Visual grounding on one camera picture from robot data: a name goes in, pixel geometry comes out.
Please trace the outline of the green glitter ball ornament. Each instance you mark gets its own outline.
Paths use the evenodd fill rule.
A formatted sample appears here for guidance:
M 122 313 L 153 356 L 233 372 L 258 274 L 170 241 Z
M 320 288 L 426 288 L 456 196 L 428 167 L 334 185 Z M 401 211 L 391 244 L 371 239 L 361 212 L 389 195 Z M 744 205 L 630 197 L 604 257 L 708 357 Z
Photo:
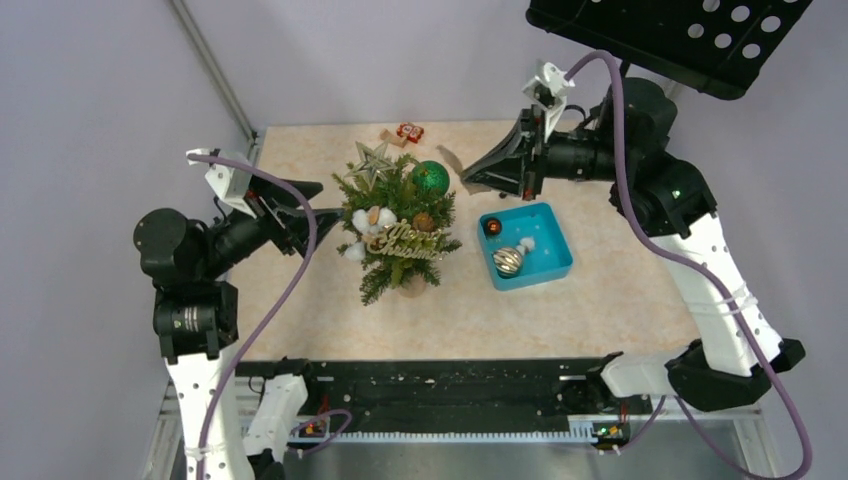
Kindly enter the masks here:
M 446 195 L 450 188 L 447 168 L 434 160 L 425 160 L 416 164 L 411 171 L 411 178 L 422 192 Z

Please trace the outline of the teal plastic tray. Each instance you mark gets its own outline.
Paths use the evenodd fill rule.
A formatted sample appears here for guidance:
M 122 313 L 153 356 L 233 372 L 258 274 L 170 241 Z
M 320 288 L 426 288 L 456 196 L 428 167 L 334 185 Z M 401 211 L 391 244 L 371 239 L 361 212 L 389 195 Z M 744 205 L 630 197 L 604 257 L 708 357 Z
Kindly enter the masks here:
M 502 222 L 503 231 L 496 237 L 487 237 L 484 223 L 492 217 Z M 545 202 L 483 214 L 477 221 L 477 237 L 491 283 L 498 291 L 562 279 L 570 273 L 575 263 L 554 210 Z M 492 253 L 501 247 L 516 247 L 523 237 L 533 237 L 536 248 L 525 255 L 524 265 L 518 275 L 509 278 L 499 276 L 492 261 Z

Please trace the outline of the white cotton boll sprig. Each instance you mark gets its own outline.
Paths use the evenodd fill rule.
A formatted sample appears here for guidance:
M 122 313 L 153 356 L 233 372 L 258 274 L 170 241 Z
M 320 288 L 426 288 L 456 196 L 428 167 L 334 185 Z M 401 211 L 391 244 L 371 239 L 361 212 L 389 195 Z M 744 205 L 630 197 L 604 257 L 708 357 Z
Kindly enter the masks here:
M 366 258 L 370 246 L 377 242 L 378 236 L 396 224 L 398 217 L 388 207 L 375 205 L 354 211 L 351 222 L 358 238 L 344 250 L 342 256 L 354 262 L 361 262 Z

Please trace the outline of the silver gold star topper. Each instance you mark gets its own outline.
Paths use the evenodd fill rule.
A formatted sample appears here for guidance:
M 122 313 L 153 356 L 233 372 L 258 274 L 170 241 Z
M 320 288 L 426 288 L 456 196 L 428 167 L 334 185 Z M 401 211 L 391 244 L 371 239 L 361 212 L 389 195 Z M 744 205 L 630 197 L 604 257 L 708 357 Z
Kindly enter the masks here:
M 349 168 L 345 177 L 361 181 L 368 190 L 373 189 L 378 180 L 386 180 L 389 174 L 397 170 L 397 165 L 387 155 L 389 146 L 388 141 L 382 141 L 374 148 L 357 142 L 359 162 Z

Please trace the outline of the pine cone ornament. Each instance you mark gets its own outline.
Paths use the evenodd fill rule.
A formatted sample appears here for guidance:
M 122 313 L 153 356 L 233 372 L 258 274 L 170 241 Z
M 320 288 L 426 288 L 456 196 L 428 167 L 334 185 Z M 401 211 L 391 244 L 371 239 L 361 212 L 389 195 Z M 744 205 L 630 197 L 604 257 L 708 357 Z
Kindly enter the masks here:
M 411 225 L 414 230 L 423 233 L 432 233 L 437 229 L 435 220 L 427 212 L 416 214 L 412 219 Z

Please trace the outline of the small green christmas tree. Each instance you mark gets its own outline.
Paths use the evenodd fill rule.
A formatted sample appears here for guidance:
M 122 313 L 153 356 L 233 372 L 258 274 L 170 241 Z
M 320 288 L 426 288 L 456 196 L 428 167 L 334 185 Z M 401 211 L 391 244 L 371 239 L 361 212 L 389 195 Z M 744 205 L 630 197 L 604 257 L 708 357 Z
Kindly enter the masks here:
M 343 196 L 340 224 L 352 235 L 337 252 L 362 269 L 361 303 L 440 286 L 439 263 L 462 247 L 451 235 L 456 193 L 447 167 L 410 153 L 347 167 L 332 175 Z

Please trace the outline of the gold glitter word ornament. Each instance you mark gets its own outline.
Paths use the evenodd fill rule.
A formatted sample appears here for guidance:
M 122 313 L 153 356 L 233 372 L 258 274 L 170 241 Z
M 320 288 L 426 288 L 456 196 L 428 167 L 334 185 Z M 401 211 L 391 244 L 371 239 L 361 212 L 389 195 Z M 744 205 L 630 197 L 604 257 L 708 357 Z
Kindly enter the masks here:
M 404 259 L 438 260 L 446 243 L 446 233 L 439 230 L 432 233 L 419 232 L 406 220 L 402 220 L 384 230 L 368 252 Z

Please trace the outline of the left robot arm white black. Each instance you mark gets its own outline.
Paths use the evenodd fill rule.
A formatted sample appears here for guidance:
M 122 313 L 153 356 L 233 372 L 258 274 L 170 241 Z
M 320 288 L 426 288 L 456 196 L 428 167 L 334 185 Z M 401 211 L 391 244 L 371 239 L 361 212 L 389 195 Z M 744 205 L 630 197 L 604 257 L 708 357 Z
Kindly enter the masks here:
M 319 404 L 320 386 L 298 373 L 276 377 L 279 394 L 260 408 L 274 426 L 253 439 L 242 434 L 235 389 L 241 358 L 238 290 L 225 275 L 260 247 L 307 259 L 341 220 L 339 208 L 307 213 L 301 205 L 319 194 L 319 182 L 286 187 L 256 176 L 210 181 L 215 199 L 229 206 L 211 224 L 172 208 L 146 214 L 133 242 L 140 268 L 155 290 L 152 325 L 177 395 L 189 479 L 282 479 L 288 422 Z

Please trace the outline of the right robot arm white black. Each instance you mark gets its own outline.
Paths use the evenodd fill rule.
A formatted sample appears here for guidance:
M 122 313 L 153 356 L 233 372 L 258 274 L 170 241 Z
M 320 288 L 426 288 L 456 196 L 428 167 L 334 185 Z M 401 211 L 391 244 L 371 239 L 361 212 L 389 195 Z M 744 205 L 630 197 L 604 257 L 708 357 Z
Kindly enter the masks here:
M 674 395 L 718 411 L 748 406 L 767 393 L 771 375 L 793 369 L 803 344 L 778 334 L 764 318 L 725 243 L 717 203 L 700 171 L 669 154 L 677 108 L 655 83 L 623 82 L 627 184 L 637 221 L 669 252 L 665 266 L 699 336 L 653 355 L 612 354 L 586 385 L 589 404 L 612 412 L 626 397 Z M 546 132 L 545 111 L 522 110 L 509 133 L 465 168 L 461 180 L 524 200 L 545 179 L 616 179 L 613 103 L 605 99 L 568 132 Z

